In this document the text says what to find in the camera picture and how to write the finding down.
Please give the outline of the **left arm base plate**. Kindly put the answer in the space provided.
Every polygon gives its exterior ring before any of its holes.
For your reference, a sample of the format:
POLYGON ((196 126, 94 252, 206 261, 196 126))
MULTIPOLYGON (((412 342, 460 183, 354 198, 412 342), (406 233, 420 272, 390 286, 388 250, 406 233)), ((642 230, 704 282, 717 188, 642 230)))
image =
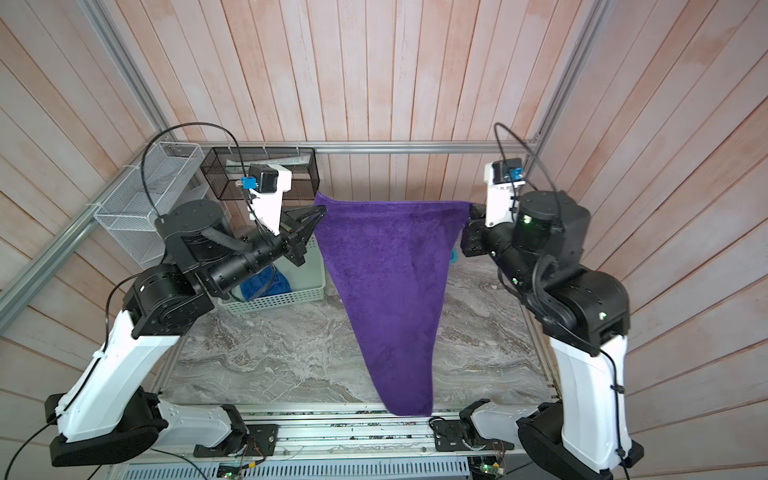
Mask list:
POLYGON ((247 432, 236 431, 230 434, 216 447, 196 445, 195 458, 213 458, 225 456, 256 456, 259 458, 274 455, 279 426, 277 424, 247 425, 247 432))

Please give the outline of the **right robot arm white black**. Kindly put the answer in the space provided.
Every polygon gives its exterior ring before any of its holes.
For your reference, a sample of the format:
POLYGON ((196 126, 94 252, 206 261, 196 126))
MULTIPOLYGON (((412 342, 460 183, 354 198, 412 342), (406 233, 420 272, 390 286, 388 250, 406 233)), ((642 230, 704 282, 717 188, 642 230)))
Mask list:
POLYGON ((542 326, 556 353, 560 399, 517 419, 530 459, 559 479, 610 479, 644 456, 626 423, 624 358, 629 295, 582 265, 591 215, 565 192, 531 191, 502 207, 473 204, 465 256, 487 254, 506 289, 542 326))

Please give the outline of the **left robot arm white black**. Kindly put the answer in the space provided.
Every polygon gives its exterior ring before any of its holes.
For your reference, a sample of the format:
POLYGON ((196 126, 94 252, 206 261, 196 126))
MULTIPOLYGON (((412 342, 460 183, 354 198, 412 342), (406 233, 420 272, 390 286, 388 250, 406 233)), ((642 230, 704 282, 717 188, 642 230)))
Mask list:
POLYGON ((280 258, 302 265, 325 214, 323 206, 280 210, 276 232, 254 228, 242 237, 215 201, 190 201, 160 216, 155 226, 169 262, 135 277, 87 370, 69 392, 45 402, 47 421, 58 429, 52 465, 118 464, 161 446, 190 446, 197 457, 243 453, 250 432, 235 406, 182 407, 142 383, 216 299, 280 258))

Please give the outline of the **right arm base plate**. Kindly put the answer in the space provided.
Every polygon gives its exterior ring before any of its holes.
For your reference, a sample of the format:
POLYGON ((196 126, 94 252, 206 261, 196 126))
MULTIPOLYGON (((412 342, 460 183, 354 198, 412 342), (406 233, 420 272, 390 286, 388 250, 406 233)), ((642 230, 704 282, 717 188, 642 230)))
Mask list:
POLYGON ((461 419, 447 420, 433 416, 427 422, 433 432, 435 449, 438 452, 492 451, 504 453, 513 451, 515 445, 498 439, 486 439, 474 429, 470 422, 461 419))

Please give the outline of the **light green plastic basket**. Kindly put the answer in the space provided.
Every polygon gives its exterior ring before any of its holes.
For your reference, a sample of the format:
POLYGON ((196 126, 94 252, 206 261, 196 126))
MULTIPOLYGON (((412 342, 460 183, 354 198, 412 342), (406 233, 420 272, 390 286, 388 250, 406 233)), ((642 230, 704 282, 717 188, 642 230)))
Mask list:
POLYGON ((274 262, 231 292, 230 300, 218 303, 233 315, 323 300, 326 269, 315 235, 307 245, 304 264, 295 266, 286 258, 274 262))

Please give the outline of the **purple towel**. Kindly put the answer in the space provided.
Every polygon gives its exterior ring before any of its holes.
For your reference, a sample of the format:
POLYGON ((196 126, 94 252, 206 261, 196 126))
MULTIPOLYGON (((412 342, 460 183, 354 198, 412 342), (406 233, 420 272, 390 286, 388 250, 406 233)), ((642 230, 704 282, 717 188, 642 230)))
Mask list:
POLYGON ((398 416, 433 410, 432 365, 464 201, 355 202, 319 194, 315 236, 373 385, 398 416))

